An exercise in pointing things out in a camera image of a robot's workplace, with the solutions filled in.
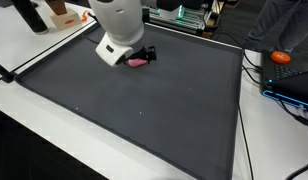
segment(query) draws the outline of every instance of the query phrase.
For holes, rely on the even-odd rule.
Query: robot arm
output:
[[[98,21],[106,31],[96,48],[97,54],[115,67],[131,56],[146,57],[143,47],[142,6],[173,11],[185,0],[88,0]]]

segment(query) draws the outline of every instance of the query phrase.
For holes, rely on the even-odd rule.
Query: orange cap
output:
[[[288,54],[280,51],[274,51],[271,55],[271,59],[280,64],[286,64],[291,61],[291,57]]]

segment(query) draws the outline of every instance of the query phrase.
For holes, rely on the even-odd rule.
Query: bottle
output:
[[[35,34],[41,35],[48,32],[46,24],[30,0],[11,0],[11,2]]]

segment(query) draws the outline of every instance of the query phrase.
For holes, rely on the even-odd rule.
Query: orange object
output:
[[[87,10],[84,11],[84,13],[83,13],[83,15],[82,15],[82,18],[83,18],[83,19],[81,20],[82,22],[86,22],[86,21],[87,21],[87,15],[86,15],[87,13],[88,13]]]
[[[271,59],[280,64],[286,64],[291,61],[291,57],[288,54],[280,51],[274,51],[271,55]]]

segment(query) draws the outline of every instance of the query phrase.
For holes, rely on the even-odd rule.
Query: white table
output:
[[[71,38],[16,72],[22,72]],[[260,59],[260,54],[255,52],[247,52],[247,55],[254,62]],[[284,179],[308,162],[308,128],[293,120],[276,102],[261,96],[259,88],[245,73],[241,108],[256,180]],[[126,180],[127,177],[133,180],[193,179],[15,82],[5,84],[0,81],[0,110],[111,180]],[[236,133],[233,179],[250,179],[240,122]],[[299,179],[308,180],[308,171]]]
[[[0,7],[0,64],[8,71],[16,69],[94,21],[92,18],[88,18],[82,25],[58,31],[48,16],[51,12],[48,5],[43,1],[34,1],[39,4],[36,10],[49,28],[49,32],[45,35],[35,35],[14,6]],[[88,10],[88,8],[69,3],[66,4],[66,7],[75,10],[79,16]]]

